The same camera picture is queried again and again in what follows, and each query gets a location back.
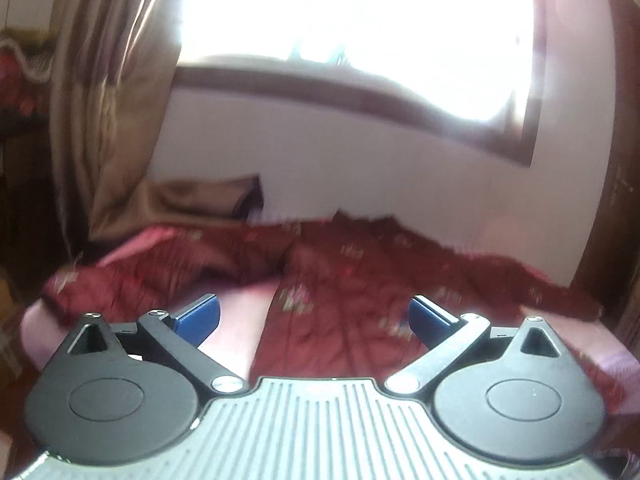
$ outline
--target ribbed plate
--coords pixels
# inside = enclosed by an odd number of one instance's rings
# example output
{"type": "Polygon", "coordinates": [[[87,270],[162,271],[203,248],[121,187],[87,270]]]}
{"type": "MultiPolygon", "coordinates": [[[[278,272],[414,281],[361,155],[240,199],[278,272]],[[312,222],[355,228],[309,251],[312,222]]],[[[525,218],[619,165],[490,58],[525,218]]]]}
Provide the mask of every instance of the ribbed plate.
{"type": "Polygon", "coordinates": [[[548,469],[501,467],[453,446],[414,400],[362,380],[267,378],[217,399],[164,453],[118,467],[43,455],[29,480],[605,480],[587,459],[548,469]]]}

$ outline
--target mattress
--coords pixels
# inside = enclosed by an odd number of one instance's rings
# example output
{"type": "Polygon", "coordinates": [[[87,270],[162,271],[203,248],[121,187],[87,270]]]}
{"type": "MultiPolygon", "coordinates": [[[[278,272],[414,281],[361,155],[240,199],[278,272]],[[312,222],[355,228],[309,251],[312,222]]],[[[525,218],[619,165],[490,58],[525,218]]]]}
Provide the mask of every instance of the mattress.
{"type": "MultiPolygon", "coordinates": [[[[220,300],[220,325],[199,349],[246,379],[278,283],[279,280],[269,280],[238,287],[203,279],[172,307],[178,309],[206,292],[215,293],[220,300]]],[[[545,317],[561,338],[623,385],[626,399],[616,414],[640,413],[640,363],[602,323],[586,323],[526,307],[522,310],[527,315],[545,317]]],[[[27,309],[20,336],[25,352],[38,369],[44,368],[65,335],[65,328],[41,301],[27,309]]]]}

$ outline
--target window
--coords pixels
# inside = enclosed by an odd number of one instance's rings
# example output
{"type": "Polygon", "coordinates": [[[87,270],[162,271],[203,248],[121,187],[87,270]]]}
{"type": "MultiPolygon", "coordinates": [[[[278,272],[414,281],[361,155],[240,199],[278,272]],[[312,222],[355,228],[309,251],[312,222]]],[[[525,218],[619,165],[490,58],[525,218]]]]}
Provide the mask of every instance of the window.
{"type": "MultiPolygon", "coordinates": [[[[463,136],[475,125],[479,136],[513,141],[532,83],[534,2],[186,0],[180,65],[214,67],[227,81],[237,71],[245,81],[246,71],[261,74],[260,83],[245,84],[263,93],[274,74],[276,86],[290,76],[364,89],[401,108],[423,107],[417,115],[436,117],[428,128],[451,118],[463,136]]],[[[308,84],[302,93],[313,100],[308,84]]]]}

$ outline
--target curtain fold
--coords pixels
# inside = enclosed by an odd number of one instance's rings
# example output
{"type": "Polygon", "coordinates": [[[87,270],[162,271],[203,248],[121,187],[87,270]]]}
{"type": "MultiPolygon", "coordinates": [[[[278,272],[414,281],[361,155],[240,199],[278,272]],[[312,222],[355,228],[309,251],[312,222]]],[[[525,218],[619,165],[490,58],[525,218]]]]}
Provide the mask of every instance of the curtain fold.
{"type": "Polygon", "coordinates": [[[87,239],[121,238],[152,222],[220,223],[249,198],[261,204],[255,178],[145,177],[180,55],[182,0],[65,0],[54,8],[50,142],[70,256],[87,239]]]}

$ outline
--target red blanket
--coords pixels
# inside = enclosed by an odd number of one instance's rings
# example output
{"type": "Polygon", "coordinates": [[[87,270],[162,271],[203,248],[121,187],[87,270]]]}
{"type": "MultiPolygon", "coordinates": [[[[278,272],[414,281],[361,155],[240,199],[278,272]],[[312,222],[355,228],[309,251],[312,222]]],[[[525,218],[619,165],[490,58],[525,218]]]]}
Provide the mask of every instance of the red blanket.
{"type": "Polygon", "coordinates": [[[406,323],[415,294],[453,314],[473,311],[503,326],[520,323],[521,304],[582,320],[600,312],[586,295],[550,284],[510,258],[456,254],[391,218],[340,213],[328,222],[180,230],[106,266],[56,275],[43,297],[67,322],[89,310],[109,322],[131,321],[168,305],[203,272],[238,283],[283,275],[252,381],[386,378],[426,351],[406,323]]]}

